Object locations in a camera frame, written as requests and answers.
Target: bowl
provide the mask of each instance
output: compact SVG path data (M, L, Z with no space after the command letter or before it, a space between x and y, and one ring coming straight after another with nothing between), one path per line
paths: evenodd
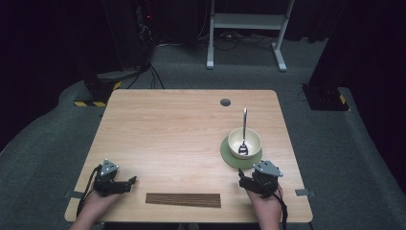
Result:
M241 155L238 153L238 149L242 144L242 127L238 127L230 132L228 137L228 144L231 153L239 159L250 159L254 157L260 151L260 137L251 128L245 129L245 146L248 149L248 155Z

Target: table surface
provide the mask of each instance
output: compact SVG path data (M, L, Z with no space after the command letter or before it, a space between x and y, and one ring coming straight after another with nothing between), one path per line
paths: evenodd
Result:
M222 99L231 104L223 106ZM113 92L75 188L83 192L104 159L119 166L116 181L137 175L131 192L100 221L256 222L251 202L238 186L237 169L220 155L220 145L242 126L262 141L262 160L283 173L279 182L288 222L310 222L306 196L277 94L272 90L123 90ZM253 170L244 171L251 176ZM220 194L221 208L146 203L147 193ZM71 198L65 218L76 219L79 200Z

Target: gray carpet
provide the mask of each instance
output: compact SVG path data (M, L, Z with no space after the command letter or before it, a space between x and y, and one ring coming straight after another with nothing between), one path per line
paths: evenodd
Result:
M206 69L206 49L182 45L156 48L151 63L167 89L277 92L304 185L316 194L310 199L314 229L406 229L405 195L369 137L350 91L340 88L350 105L347 112L312 111L305 101L301 83L308 83L324 46L284 41L286 73L279 72L269 43L215 50L214 70ZM122 88L133 81L125 80ZM151 85L160 88L147 71L131 88ZM54 110L33 121L1 152L1 230L70 226L64 219L66 193L75 188L104 112L102 107L73 105L82 86L80 81L64 90Z

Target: green plate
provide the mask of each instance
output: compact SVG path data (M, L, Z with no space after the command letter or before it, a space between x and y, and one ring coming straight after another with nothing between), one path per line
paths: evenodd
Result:
M230 147L228 145L228 137L226 137L221 143L220 152L221 156L223 157L223 160L229 166L242 170L252 169L254 167L254 164L260 162L260 159L262 158L262 149L260 149L259 152L250 159L243 160L236 158L231 152Z

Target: human arm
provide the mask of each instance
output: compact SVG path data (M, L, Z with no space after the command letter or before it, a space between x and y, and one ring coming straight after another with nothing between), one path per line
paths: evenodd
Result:
M261 230L279 230L282 216L282 207L280 202L271 195L268 198L261 198L260 195L246 190L248 197L254 206L254 212L257 216ZM281 197L282 188L275 192L275 195Z
M90 230L93 224L108 210L108 208L122 195L114 194L106 197L98 192L92 191L84 200L83 208L77 220L69 230Z

